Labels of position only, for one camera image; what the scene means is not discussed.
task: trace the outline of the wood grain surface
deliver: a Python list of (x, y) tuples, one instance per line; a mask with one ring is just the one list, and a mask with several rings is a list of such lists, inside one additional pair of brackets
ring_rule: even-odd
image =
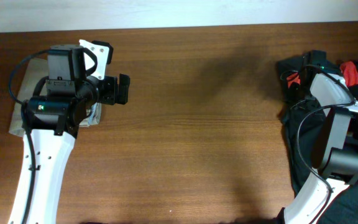
[(0, 34), (0, 223), (23, 156), (7, 132), (8, 75), (26, 55), (78, 39), (110, 42), (107, 75), (132, 80), (127, 105), (103, 106), (100, 124), (80, 129), (57, 223), (276, 216), (293, 191), (275, 62), (312, 49), (358, 59), (358, 22)]

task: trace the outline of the black cable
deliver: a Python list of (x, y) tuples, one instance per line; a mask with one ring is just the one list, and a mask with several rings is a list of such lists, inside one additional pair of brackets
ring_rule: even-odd
[[(328, 203), (329, 203), (329, 200), (331, 199), (331, 195), (333, 193), (333, 188), (331, 187), (331, 185), (328, 183), (327, 180), (325, 180), (324, 178), (322, 178), (311, 166), (309, 166), (309, 164), (305, 161), (305, 159), (303, 158), (302, 156), (302, 153), (301, 153), (301, 150), (300, 150), (300, 131), (301, 131), (301, 128), (302, 128), (302, 124), (305, 122), (305, 120), (311, 116), (312, 114), (316, 113), (316, 112), (319, 112), (319, 111), (322, 111), (322, 110), (325, 110), (325, 109), (329, 109), (329, 108), (333, 108), (335, 106), (352, 106), (356, 103), (356, 99), (354, 98), (354, 96), (352, 95), (352, 93), (349, 91), (349, 89), (343, 85), (339, 80), (335, 79), (333, 76), (331, 76), (329, 73), (325, 72), (320, 66), (317, 66), (317, 65), (304, 65), (299, 71), (298, 71), (298, 75), (299, 76), (299, 73), (304, 70), (305, 68), (307, 67), (310, 67), (310, 68), (314, 68), (314, 69), (317, 69), (320, 73), (322, 73), (323, 75), (325, 75), (326, 77), (328, 77), (329, 79), (331, 79), (332, 81), (334, 81), (335, 84), (339, 85), (346, 93), (347, 95), (349, 96), (349, 98), (351, 99), (351, 102), (350, 103), (341, 103), (341, 104), (336, 104), (336, 105), (326, 105), (326, 106), (322, 106), (320, 108), (317, 108), (313, 111), (310, 111), (308, 114), (306, 114), (306, 116), (302, 119), (302, 121), (300, 122), (299, 124), (299, 127), (298, 127), (298, 131), (296, 132), (296, 150), (298, 151), (298, 154), (299, 154), (299, 157), (301, 158), (303, 164), (306, 166), (306, 168), (308, 168), (308, 170), (313, 174), (315, 175), (319, 180), (321, 180), (326, 186), (327, 186), (327, 189), (328, 189), (328, 193), (327, 193), (327, 197), (326, 197), (326, 201), (325, 203), (323, 204), (323, 206), (321, 207), (321, 209), (319, 210), (319, 212), (314, 216), (314, 218), (312, 219), (312, 221), (310, 221), (310, 224), (312, 224), (314, 221), (316, 221), (316, 219), (322, 214), (322, 212), (324, 211), (324, 209), (328, 206)], [(292, 72), (291, 70), (289, 71), (286, 71), (286, 72), (283, 72), (281, 75), (280, 75), (280, 79), (282, 79), (282, 75), (284, 73), (287, 73), (287, 72)], [(296, 106), (296, 105), (299, 105), (301, 102), (304, 102), (306, 100), (302, 100), (298, 103), (296, 103), (295, 105), (293, 105), (291, 107), (291, 109)]]
[(45, 82), (47, 81), (47, 79), (49, 78), (49, 76), (46, 77), (42, 77), (37, 84), (35, 85), (34, 91), (32, 93), (32, 96), (39, 96), (41, 94), (42, 91), (42, 87), (44, 87)]
[(301, 158), (302, 162), (304, 163), (304, 165), (306, 166), (306, 168), (308, 168), (308, 170), (313, 174), (315, 175), (319, 180), (321, 180), (322, 182), (324, 182), (324, 184), (326, 184), (327, 186), (327, 189), (328, 189), (328, 194), (327, 194), (327, 198), (326, 198), (326, 201), (324, 203), (324, 205), (321, 207), (320, 211), (317, 213), (316, 216), (314, 216), (314, 218), (312, 219), (312, 221), (310, 223), (313, 223), (320, 215), (321, 213), (324, 211), (324, 209), (327, 207), (328, 203), (329, 203), (329, 199), (331, 198), (331, 194), (333, 192), (333, 188), (331, 187), (331, 185), (327, 182), (327, 180), (325, 180), (324, 178), (322, 178), (311, 166), (309, 166), (309, 164), (307, 164), (307, 162), (305, 161), (305, 159), (303, 158), (302, 156), (302, 153), (300, 151), (300, 140), (299, 140), (299, 137), (300, 137), (300, 131), (301, 131), (301, 127), (302, 127), (302, 124), (303, 122), (305, 122), (305, 120), (311, 116), (312, 114), (316, 113), (316, 112), (319, 112), (319, 111), (322, 111), (322, 110), (325, 110), (325, 109), (328, 109), (328, 108), (333, 108), (335, 106), (352, 106), (354, 105), (354, 102), (355, 101), (352, 101), (350, 103), (341, 103), (341, 104), (336, 104), (336, 105), (327, 105), (327, 106), (322, 106), (320, 108), (317, 108), (313, 111), (310, 111), (303, 119), (302, 121), (300, 122), (299, 124), (299, 128), (298, 128), (298, 131), (296, 132), (296, 150), (298, 151), (298, 154), (299, 154), (299, 157)]
[(86, 115), (86, 117), (84, 119), (89, 118), (92, 113), (93, 113), (93, 105), (91, 106), (91, 111), (89, 112), (88, 115)]
[(24, 131), (25, 131), (25, 135), (27, 136), (27, 140), (29, 142), (29, 148), (30, 148), (31, 165), (30, 165), (29, 170), (31, 171), (31, 179), (30, 179), (29, 194), (27, 196), (27, 203), (25, 205), (22, 224), (26, 224), (27, 219), (29, 217), (31, 201), (32, 201), (32, 194), (34, 192), (35, 172), (37, 170), (37, 168), (35, 166), (35, 150), (34, 150), (34, 145), (32, 143), (32, 138), (31, 138), (31, 129), (29, 128), (29, 126), (27, 124), (27, 115), (25, 113), (26, 106), (27, 106), (26, 103), (22, 104), (21, 115), (22, 115), (22, 120), (23, 120), (23, 128), (24, 128)]
[[(289, 74), (289, 75), (287, 75), (287, 76), (285, 77), (285, 79), (287, 79), (290, 75), (292, 75), (292, 74), (294, 74), (294, 73), (296, 73), (296, 72), (298, 72), (298, 71), (296, 71), (296, 70), (287, 70), (287, 71), (284, 71), (283, 73), (280, 74), (280, 79), (281, 79), (281, 80), (284, 80), (283, 75), (286, 74), (286, 73), (289, 73), (289, 72), (292, 72), (292, 73)], [(287, 80), (287, 81), (290, 82), (290, 81), (296, 79), (298, 76), (299, 76), (299, 75), (295, 75), (295, 77), (293, 77), (291, 80)]]
[(35, 57), (38, 56), (38, 55), (42, 55), (42, 54), (47, 53), (47, 52), (49, 52), (49, 49), (48, 49), (48, 50), (41, 50), (41, 51), (38, 52), (38, 53), (35, 53), (35, 54), (32, 54), (32, 55), (27, 56), (27, 57), (24, 58), (20, 63), (18, 63), (18, 64), (15, 66), (15, 68), (13, 69), (13, 71), (11, 72), (11, 75), (9, 76), (8, 90), (9, 90), (9, 94), (10, 94), (11, 98), (12, 98), (16, 103), (23, 105), (23, 102), (20, 101), (20, 100), (18, 100), (18, 99), (16, 98), (16, 96), (15, 96), (15, 95), (13, 94), (13, 92), (12, 92), (11, 83), (12, 83), (13, 77), (14, 77), (15, 74), (17, 73), (18, 69), (19, 69), (23, 64), (25, 64), (27, 61), (29, 61), (29, 60), (35, 58)]
[(294, 105), (292, 105), (291, 108), (290, 108), (290, 110), (292, 110), (292, 108), (298, 106), (299, 104), (301, 104), (301, 103), (303, 103), (303, 102), (305, 102), (305, 101), (307, 101), (307, 100), (313, 100), (313, 99), (303, 99), (303, 100), (301, 100), (301, 101), (295, 103)]

